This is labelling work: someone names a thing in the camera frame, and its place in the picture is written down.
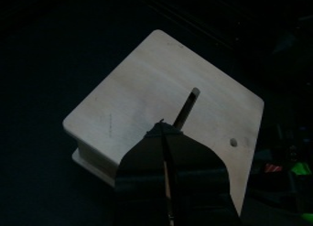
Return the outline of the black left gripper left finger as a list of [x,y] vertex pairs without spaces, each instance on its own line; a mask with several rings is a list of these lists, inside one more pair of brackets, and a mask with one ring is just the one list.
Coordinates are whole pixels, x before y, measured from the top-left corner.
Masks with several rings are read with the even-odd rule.
[[113,226],[169,226],[163,169],[163,127],[156,123],[120,160]]

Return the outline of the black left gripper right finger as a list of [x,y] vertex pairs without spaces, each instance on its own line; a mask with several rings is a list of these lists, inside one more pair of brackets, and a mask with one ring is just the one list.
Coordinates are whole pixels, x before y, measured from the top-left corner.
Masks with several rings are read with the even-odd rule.
[[163,124],[163,163],[172,226],[240,226],[223,161],[169,124]]

